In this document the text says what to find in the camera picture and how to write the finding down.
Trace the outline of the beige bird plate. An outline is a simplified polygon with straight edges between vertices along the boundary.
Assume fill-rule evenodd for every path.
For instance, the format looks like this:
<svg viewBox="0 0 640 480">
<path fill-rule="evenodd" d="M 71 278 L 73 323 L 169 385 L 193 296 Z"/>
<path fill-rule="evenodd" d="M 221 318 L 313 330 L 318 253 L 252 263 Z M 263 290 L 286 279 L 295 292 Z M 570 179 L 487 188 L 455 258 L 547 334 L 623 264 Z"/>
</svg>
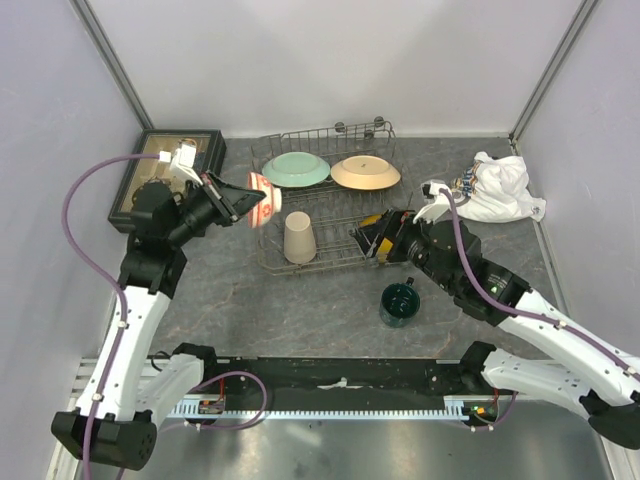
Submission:
<svg viewBox="0 0 640 480">
<path fill-rule="evenodd" d="M 390 188 L 401 180 L 391 163 L 372 155 L 351 156 L 338 162 L 331 168 L 331 177 L 340 186 L 364 191 Z"/>
</svg>

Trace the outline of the beige paper cup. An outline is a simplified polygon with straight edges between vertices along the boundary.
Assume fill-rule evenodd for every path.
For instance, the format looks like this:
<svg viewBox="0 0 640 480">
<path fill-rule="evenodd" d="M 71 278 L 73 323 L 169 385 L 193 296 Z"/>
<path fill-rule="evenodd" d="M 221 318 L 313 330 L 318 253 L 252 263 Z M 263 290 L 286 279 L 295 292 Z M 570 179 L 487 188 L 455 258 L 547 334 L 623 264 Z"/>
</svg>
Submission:
<svg viewBox="0 0 640 480">
<path fill-rule="evenodd" d="M 284 256 L 294 264 L 306 264 L 316 255 L 316 240 L 311 218 L 302 211 L 294 211 L 285 219 Z"/>
</svg>

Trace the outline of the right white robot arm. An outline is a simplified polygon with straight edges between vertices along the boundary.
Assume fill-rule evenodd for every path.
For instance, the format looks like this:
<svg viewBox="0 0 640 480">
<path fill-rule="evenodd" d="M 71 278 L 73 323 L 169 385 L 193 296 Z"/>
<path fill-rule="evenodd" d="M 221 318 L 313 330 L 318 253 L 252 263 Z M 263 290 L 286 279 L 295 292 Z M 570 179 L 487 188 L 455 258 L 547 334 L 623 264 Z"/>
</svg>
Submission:
<svg viewBox="0 0 640 480">
<path fill-rule="evenodd" d="M 363 255 L 391 245 L 389 263 L 412 264 L 464 314 L 516 336 L 554 360 L 538 366 L 493 345 L 474 343 L 458 368 L 467 392 L 487 387 L 532 395 L 569 410 L 600 436 L 639 447 L 639 359 L 573 321 L 509 269 L 483 257 L 481 241 L 458 218 L 427 222 L 389 209 L 351 231 Z"/>
</svg>

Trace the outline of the red patterned small bowl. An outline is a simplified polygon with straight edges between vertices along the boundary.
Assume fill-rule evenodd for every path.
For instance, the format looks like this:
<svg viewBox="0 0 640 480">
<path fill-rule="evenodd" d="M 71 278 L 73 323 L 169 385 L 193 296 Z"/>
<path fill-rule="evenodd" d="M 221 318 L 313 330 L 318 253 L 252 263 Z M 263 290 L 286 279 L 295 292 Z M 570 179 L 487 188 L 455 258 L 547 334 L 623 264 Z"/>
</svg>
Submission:
<svg viewBox="0 0 640 480">
<path fill-rule="evenodd" d="M 275 214 L 281 211 L 282 191 L 265 176 L 255 172 L 250 172 L 248 175 L 248 187 L 265 194 L 265 197 L 248 214 L 249 226 L 256 229 L 266 225 Z"/>
</svg>

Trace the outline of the yellow patterned plate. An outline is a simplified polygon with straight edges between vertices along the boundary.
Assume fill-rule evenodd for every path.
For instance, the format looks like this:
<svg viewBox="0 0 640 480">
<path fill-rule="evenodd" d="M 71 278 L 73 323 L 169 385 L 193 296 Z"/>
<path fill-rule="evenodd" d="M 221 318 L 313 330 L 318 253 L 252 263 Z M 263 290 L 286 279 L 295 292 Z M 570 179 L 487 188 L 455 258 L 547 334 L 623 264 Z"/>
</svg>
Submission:
<svg viewBox="0 0 640 480">
<path fill-rule="evenodd" d="M 393 247 L 393 243 L 390 240 L 384 238 L 383 250 L 385 252 L 385 258 L 383 260 L 378 260 L 380 264 L 383 264 L 383 263 L 387 262 L 386 257 L 389 254 L 389 252 L 391 251 L 392 247 Z"/>
</svg>

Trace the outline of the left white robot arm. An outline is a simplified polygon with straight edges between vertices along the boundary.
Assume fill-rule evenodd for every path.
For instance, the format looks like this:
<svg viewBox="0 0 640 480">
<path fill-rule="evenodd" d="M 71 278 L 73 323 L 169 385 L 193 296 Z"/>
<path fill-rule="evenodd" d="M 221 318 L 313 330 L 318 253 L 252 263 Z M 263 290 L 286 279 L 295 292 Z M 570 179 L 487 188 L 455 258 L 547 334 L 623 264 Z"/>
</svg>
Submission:
<svg viewBox="0 0 640 480">
<path fill-rule="evenodd" d="M 91 464 L 142 469 L 158 430 L 190 391 L 208 393 L 219 382 L 215 350 L 180 344 L 146 385 L 140 383 L 151 341 L 168 309 L 187 263 L 183 247 L 211 224 L 252 228 L 282 208 L 279 189 L 250 173 L 246 187 L 210 172 L 185 195 L 161 181 L 149 181 L 133 196 L 133 230 L 118 278 L 118 302 L 89 383 L 73 410 L 55 414 L 51 432 L 88 469 Z"/>
</svg>

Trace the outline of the mint green plate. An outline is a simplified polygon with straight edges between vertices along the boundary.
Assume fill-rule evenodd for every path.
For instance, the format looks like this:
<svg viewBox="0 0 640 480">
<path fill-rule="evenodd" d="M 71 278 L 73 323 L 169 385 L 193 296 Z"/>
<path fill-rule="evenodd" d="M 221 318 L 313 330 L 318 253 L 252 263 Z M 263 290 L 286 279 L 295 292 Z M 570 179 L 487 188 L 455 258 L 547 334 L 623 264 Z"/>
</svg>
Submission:
<svg viewBox="0 0 640 480">
<path fill-rule="evenodd" d="M 330 165 L 307 152 L 288 152 L 269 160 L 262 175 L 272 184 L 284 188 L 305 188 L 323 182 L 330 174 Z"/>
</svg>

